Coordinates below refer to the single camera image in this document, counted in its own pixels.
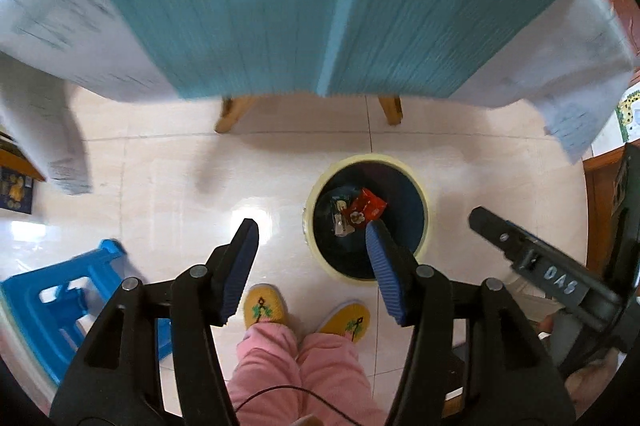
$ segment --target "blue plastic stool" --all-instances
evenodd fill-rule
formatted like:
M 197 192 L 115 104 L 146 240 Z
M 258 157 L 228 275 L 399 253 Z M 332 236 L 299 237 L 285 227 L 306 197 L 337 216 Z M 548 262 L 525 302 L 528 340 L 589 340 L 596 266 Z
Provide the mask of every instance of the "blue plastic stool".
M 126 253 L 119 243 L 103 240 L 98 249 L 66 262 L 11 276 L 0 284 L 2 296 L 22 337 L 56 385 L 60 385 L 76 354 L 69 340 L 76 347 L 84 340 L 76 320 L 88 314 L 84 292 L 82 289 L 69 289 L 70 282 L 86 276 L 106 302 L 122 282 L 111 262 L 123 255 Z M 56 288 L 55 298 L 43 303 L 40 293 L 50 287 Z M 160 319 L 159 359 L 171 351 L 171 321 Z

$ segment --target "wooden table leg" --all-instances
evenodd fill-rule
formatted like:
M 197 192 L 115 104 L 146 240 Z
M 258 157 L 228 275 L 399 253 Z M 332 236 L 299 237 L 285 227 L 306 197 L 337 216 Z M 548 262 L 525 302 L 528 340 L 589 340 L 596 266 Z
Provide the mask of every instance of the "wooden table leg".
M 382 110 L 385 111 L 386 122 L 396 126 L 402 121 L 402 104 L 399 96 L 378 96 Z
M 217 133 L 226 133 L 238 123 L 240 118 L 254 105 L 258 96 L 240 96 L 239 98 L 224 98 L 220 119 L 216 123 Z

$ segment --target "person's leg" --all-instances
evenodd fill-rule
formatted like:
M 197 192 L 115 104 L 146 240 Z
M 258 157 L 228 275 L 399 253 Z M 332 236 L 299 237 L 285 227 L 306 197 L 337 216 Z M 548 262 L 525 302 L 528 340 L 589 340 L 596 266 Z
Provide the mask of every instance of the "person's leg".
M 284 301 L 270 285 L 256 285 L 244 302 L 247 327 L 238 344 L 238 366 L 226 389 L 234 408 L 265 388 L 281 384 L 301 386 L 296 364 L 298 345 L 287 327 Z M 279 426 L 295 422 L 301 415 L 298 390 L 273 390 L 255 397 L 238 411 L 242 426 Z
M 382 426 L 386 412 L 373 401 L 371 387 L 358 361 L 354 345 L 369 327 L 369 310 L 362 303 L 338 308 L 302 342 L 298 364 L 305 388 L 317 393 L 336 408 L 365 426 Z M 313 414 L 324 426 L 350 422 L 311 395 L 304 413 Z

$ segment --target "yellow slipper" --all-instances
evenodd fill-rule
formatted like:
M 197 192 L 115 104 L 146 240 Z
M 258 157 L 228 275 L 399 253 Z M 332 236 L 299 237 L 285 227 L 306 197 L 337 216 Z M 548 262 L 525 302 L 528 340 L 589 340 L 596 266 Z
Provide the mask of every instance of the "yellow slipper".
M 244 327 L 265 322 L 287 325 L 287 306 L 278 289 L 259 283 L 249 289 L 244 300 Z
M 357 343 L 369 328 L 371 315 L 364 303 L 349 301 L 335 309 L 318 327 L 323 334 L 338 334 Z

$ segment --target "blue gripper pad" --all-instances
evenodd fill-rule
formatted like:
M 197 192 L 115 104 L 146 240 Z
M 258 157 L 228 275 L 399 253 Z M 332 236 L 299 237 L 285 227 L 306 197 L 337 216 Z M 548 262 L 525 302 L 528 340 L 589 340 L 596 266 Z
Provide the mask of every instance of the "blue gripper pad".
M 398 325 L 405 326 L 407 313 L 404 305 L 404 291 L 388 259 L 388 255 L 397 254 L 398 247 L 382 221 L 371 221 L 367 224 L 366 244 L 367 254 L 378 280 L 386 311 L 389 316 L 395 318 Z
M 258 224 L 245 219 L 227 246 L 228 250 L 237 251 L 236 259 L 225 280 L 220 317 L 225 324 L 230 316 L 238 310 L 242 291 L 249 278 L 249 271 L 254 265 L 255 253 L 258 251 Z

